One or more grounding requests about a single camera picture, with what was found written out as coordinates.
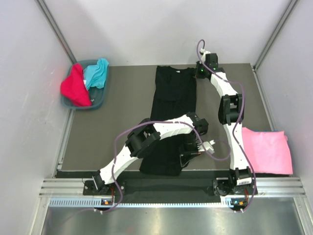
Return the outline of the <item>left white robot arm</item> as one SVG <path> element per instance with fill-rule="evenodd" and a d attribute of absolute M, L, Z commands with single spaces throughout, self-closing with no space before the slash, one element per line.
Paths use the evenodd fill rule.
<path fill-rule="evenodd" d="M 92 176 L 94 188 L 100 194 L 110 191 L 111 184 L 134 161 L 147 157 L 159 141 L 174 136 L 186 135 L 188 138 L 186 155 L 188 157 L 202 152 L 214 153 L 211 143 L 203 141 L 201 135 L 208 131 L 208 122 L 195 113 L 187 113 L 166 121 L 144 119 L 140 124 L 120 134 L 114 141 L 114 157 L 104 168 Z"/>

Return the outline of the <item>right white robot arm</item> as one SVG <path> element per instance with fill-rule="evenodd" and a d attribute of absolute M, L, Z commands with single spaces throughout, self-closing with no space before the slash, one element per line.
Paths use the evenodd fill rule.
<path fill-rule="evenodd" d="M 221 98 L 218 119 L 226 132 L 230 146 L 229 177 L 227 180 L 216 180 L 214 191 L 221 196 L 238 194 L 246 191 L 253 183 L 242 136 L 245 96 L 232 87 L 226 73 L 219 67 L 217 54 L 201 49 L 198 58 L 195 76 L 198 79 L 209 79 L 218 92 Z"/>

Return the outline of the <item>black t shirt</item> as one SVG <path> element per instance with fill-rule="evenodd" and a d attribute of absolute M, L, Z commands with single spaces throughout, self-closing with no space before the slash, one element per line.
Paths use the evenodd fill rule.
<path fill-rule="evenodd" d="M 197 82 L 194 75 L 194 68 L 178 70 L 170 66 L 157 66 L 150 120 L 166 121 L 196 111 Z M 183 140 L 183 135 L 177 135 L 159 141 L 151 155 L 143 158 L 140 172 L 178 176 L 182 170 L 179 147 Z"/>

